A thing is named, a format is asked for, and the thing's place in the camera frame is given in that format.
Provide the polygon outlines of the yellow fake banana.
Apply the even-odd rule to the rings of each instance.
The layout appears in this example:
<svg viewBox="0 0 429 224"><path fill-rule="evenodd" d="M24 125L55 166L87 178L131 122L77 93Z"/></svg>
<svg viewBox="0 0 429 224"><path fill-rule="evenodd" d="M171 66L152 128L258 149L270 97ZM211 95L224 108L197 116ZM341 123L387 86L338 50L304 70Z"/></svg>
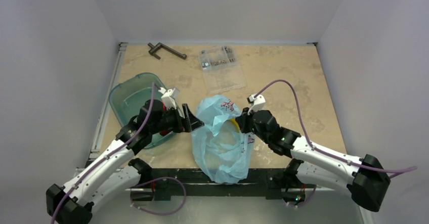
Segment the yellow fake banana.
<svg viewBox="0 0 429 224"><path fill-rule="evenodd" d="M238 125L238 123L237 123L237 121L236 121L236 119L235 119L235 118L231 118L231 119L229 119L229 121L234 125L235 129L236 129L238 132L241 132L240 127L239 127L239 125Z"/></svg>

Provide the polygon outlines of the red fake apple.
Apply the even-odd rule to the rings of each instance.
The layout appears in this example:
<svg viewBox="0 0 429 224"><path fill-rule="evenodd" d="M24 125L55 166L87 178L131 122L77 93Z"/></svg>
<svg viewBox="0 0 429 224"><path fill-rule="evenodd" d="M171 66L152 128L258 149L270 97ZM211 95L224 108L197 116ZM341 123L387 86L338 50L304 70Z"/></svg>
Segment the red fake apple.
<svg viewBox="0 0 429 224"><path fill-rule="evenodd" d="M169 135L170 133L172 133L171 130L164 130L164 131L159 132L159 135L161 137L165 137L165 136Z"/></svg>

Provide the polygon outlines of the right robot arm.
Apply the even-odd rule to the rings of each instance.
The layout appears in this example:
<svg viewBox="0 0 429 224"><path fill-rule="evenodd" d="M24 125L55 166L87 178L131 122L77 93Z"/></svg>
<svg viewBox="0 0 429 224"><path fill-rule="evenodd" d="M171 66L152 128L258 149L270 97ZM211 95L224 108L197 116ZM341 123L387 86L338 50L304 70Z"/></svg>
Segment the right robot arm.
<svg viewBox="0 0 429 224"><path fill-rule="evenodd" d="M254 134L274 153L291 159L284 173L288 186L323 186L350 196L369 211L380 210L391 179L376 157L361 158L309 144L300 133L280 126L269 110L253 113L244 108L234 122L242 133Z"/></svg>

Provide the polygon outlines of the light blue plastic bag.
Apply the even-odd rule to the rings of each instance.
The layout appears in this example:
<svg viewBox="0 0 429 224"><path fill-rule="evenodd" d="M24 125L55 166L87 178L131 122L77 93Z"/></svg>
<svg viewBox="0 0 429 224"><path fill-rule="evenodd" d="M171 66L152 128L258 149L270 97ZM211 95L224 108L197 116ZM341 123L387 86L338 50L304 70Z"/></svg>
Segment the light blue plastic bag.
<svg viewBox="0 0 429 224"><path fill-rule="evenodd" d="M204 126L191 133L192 153L198 167L211 181L236 184L247 178L255 142L252 133L241 133L233 122L241 110L227 97L203 99L196 116Z"/></svg>

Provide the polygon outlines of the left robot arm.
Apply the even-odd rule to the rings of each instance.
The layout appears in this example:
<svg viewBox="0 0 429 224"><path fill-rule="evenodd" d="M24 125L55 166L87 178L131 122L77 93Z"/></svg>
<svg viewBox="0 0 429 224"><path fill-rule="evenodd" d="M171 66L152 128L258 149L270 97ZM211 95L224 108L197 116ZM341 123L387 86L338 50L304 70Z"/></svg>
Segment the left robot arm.
<svg viewBox="0 0 429 224"><path fill-rule="evenodd" d="M191 133L204 126L187 104L179 109L150 99L123 126L107 149L68 182L46 191L51 223L89 223L97 207L129 187L154 191L152 167L136 155L161 133Z"/></svg>

